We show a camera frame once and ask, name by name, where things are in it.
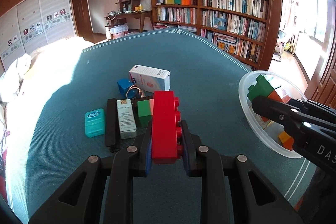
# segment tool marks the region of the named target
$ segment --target green lego brick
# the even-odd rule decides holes
[[[249,87],[249,93],[247,94],[251,102],[259,95],[268,97],[273,90],[281,87],[272,75],[258,75],[256,80],[257,83]]]
[[[138,101],[138,116],[142,127],[146,127],[152,119],[152,112],[149,100]]]

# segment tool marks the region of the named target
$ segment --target clear plastic bowl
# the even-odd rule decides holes
[[[290,81],[286,80],[285,78],[277,75],[276,73],[272,73],[265,70],[255,70],[252,72],[247,73],[246,75],[241,78],[239,82],[239,100],[241,107],[245,113],[246,119],[251,126],[254,133],[257,137],[270,149],[274,150],[275,152],[279,153],[288,158],[297,159],[302,158],[301,155],[296,153],[295,151],[290,151],[284,148],[281,145],[280,140],[278,139],[278,135],[283,132],[284,127],[281,124],[273,122],[265,129],[263,129],[258,121],[255,118],[255,113],[253,112],[250,100],[247,98],[248,88],[251,85],[255,85],[257,83],[256,78],[258,75],[273,75],[275,79],[280,83],[281,87],[287,92],[287,94],[294,99],[301,99],[306,101],[307,98],[305,95]]]

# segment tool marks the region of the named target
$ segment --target table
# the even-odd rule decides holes
[[[120,14],[117,14],[116,16],[107,16],[105,18],[106,18],[106,20],[111,20],[111,25],[106,26],[106,27],[113,27],[114,26],[114,20],[117,20],[117,19],[136,18],[136,19],[140,19],[140,29],[139,30],[140,30],[140,32],[143,32],[143,26],[144,26],[144,22],[145,22],[146,17],[150,18],[151,24],[153,25],[152,11],[151,10],[144,10],[144,11],[140,11],[140,12],[120,13]]]
[[[44,94],[54,76],[43,76],[47,84],[35,92],[47,98],[34,133],[12,139],[11,147],[20,153],[7,152],[13,163],[6,165],[7,195],[24,224],[87,157],[111,155],[103,135],[85,136],[84,114],[106,109],[108,98],[120,98],[117,80],[127,78],[135,64],[171,71],[181,117],[204,145],[223,155],[246,155],[292,205],[307,188],[315,166],[283,157],[257,138],[238,97],[239,81],[249,70],[206,39],[178,28],[149,31],[94,45],[72,63],[64,67],[73,71],[57,69],[67,78],[50,96]],[[131,142],[124,140],[122,147]],[[200,207],[201,178],[188,178],[181,160],[153,165],[148,178],[134,179],[135,224],[199,223]]]

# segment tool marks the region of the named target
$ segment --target sliding wardrobe door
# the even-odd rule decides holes
[[[48,43],[75,36],[70,0],[40,0]]]
[[[47,45],[39,0],[25,0],[17,6],[19,28],[26,53]]]
[[[0,17],[0,53],[5,70],[25,53],[17,22],[16,6]]]

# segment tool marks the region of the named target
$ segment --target bed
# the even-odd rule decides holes
[[[208,40],[165,29],[98,45],[81,40],[46,47],[33,57],[18,97],[5,109],[7,199],[24,224],[88,156],[111,155],[104,136],[85,136],[84,114],[120,98],[117,81],[134,64],[171,71],[182,118],[205,145],[252,159],[292,205],[307,188],[315,166],[283,157],[256,137],[238,98],[249,69]],[[179,223],[183,215],[184,223],[197,223],[200,189],[201,180],[188,178],[181,161],[154,165],[148,178],[134,179],[134,222]]]

